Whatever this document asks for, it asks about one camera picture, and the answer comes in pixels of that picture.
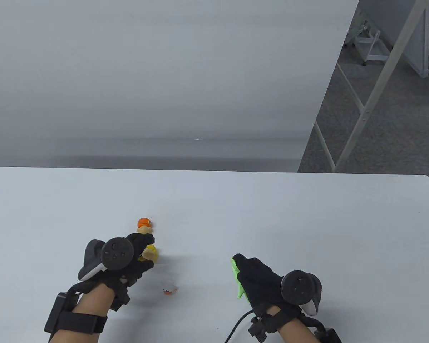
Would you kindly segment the person's left hand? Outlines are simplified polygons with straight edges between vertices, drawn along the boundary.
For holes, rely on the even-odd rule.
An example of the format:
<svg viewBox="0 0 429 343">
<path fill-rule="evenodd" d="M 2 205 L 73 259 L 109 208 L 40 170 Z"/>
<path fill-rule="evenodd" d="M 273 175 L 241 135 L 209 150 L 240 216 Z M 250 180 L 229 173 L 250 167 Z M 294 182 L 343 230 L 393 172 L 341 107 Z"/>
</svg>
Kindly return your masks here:
<svg viewBox="0 0 429 343">
<path fill-rule="evenodd" d="M 134 249 L 131 261 L 119 270 L 106 270 L 98 276 L 98 280 L 113 290 L 117 298 L 125 298 L 128 295 L 127 289 L 154 266 L 153 261 L 139 261 L 139 257 L 145 248 L 155 242 L 153 235 L 133 233 L 126 238 L 131 242 Z"/>
</svg>

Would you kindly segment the person's right hand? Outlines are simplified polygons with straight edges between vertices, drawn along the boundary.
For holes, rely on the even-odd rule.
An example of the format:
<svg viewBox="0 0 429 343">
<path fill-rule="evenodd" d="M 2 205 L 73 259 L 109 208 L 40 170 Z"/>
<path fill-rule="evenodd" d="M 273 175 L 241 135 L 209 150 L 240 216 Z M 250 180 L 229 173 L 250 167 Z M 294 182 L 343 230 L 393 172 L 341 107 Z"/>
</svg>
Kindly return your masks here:
<svg viewBox="0 0 429 343">
<path fill-rule="evenodd" d="M 242 254 L 236 254 L 232 260 L 238 269 L 237 280 L 257 317 L 267 314 L 272 307 L 277 307 L 290 320 L 299 317 L 300 307 L 286 302 L 281 294 L 282 276 L 274 273 L 258 258 L 248 259 Z"/>
</svg>

